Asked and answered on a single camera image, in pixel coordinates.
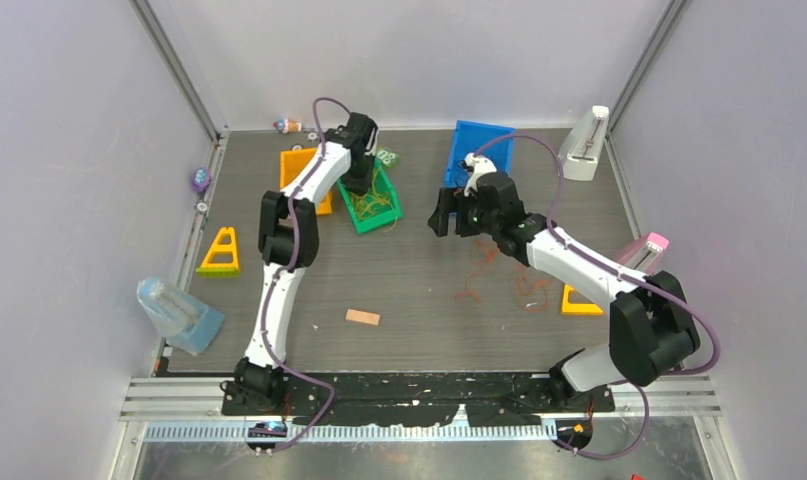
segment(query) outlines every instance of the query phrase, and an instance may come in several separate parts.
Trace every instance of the clear plastic bottle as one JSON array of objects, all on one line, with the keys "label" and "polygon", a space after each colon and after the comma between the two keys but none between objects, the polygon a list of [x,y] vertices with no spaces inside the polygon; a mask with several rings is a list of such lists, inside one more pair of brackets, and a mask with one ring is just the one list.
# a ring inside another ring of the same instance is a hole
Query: clear plastic bottle
[{"label": "clear plastic bottle", "polygon": [[138,283],[138,302],[167,343],[191,355],[204,351],[223,325],[223,313],[159,278]]}]

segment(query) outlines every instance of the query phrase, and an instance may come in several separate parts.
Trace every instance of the orange eraser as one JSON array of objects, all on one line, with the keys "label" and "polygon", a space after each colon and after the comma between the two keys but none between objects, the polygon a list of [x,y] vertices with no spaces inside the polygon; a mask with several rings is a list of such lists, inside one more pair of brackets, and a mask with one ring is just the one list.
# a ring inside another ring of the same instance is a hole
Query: orange eraser
[{"label": "orange eraser", "polygon": [[345,318],[351,322],[367,323],[375,327],[379,325],[379,314],[353,310],[352,308],[347,309]]}]

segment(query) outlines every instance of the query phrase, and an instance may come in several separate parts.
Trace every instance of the orange bin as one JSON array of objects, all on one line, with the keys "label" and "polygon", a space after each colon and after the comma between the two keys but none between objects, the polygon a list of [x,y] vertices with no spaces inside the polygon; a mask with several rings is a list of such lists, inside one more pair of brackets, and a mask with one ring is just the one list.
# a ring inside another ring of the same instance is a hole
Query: orange bin
[{"label": "orange bin", "polygon": [[[279,188],[283,189],[293,182],[312,161],[316,148],[304,150],[288,150],[279,154]],[[316,208],[318,215],[329,215],[332,213],[332,191],[326,192],[320,205]]]}]

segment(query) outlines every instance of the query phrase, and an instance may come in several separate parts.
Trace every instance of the gray wall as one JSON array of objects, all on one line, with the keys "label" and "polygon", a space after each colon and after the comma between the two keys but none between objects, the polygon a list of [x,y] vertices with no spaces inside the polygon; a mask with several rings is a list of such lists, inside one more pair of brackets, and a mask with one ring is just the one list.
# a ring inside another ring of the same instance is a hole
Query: gray wall
[{"label": "gray wall", "polygon": [[[311,121],[307,99],[319,95],[383,127],[572,125],[615,101],[668,3],[154,2],[232,130]],[[330,124],[343,119],[329,112]]]},{"label": "gray wall", "polygon": [[807,478],[807,1],[694,1],[616,133],[752,478]]},{"label": "gray wall", "polygon": [[98,478],[208,140],[128,2],[0,1],[0,478]]}]

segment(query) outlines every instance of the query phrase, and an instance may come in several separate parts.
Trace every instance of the gray wooden tabletop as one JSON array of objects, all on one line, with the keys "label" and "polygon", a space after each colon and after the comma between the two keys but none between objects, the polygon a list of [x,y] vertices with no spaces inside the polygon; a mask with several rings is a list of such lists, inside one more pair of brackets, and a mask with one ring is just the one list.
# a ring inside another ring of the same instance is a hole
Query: gray wooden tabletop
[{"label": "gray wooden tabletop", "polygon": [[[555,148],[567,130],[531,130]],[[404,218],[394,228],[357,236],[337,188],[333,214],[318,218],[320,251],[297,293],[288,330],[289,364],[306,370],[541,370],[583,347],[603,343],[603,317],[559,313],[562,283],[526,271],[530,283],[547,283],[549,303],[540,311],[540,291],[519,297],[519,269],[498,254],[486,272],[470,277],[480,297],[455,298],[469,275],[474,238],[436,238],[426,220],[435,208],[452,130],[383,131],[380,146],[400,154],[388,170]],[[261,292],[257,249],[259,202],[279,189],[279,153],[304,134],[233,133],[211,204],[197,263],[222,226],[236,228],[241,275],[195,276],[190,292],[226,314],[208,350],[192,357],[174,351],[171,371],[229,372],[250,340]],[[547,211],[556,179],[540,146],[515,143],[511,176],[530,212]],[[591,182],[568,182],[555,220],[572,236],[605,255],[632,237],[608,159]],[[489,239],[479,238],[483,242]],[[474,260],[487,254],[477,248]],[[381,315],[379,326],[348,322],[348,308]]]}]

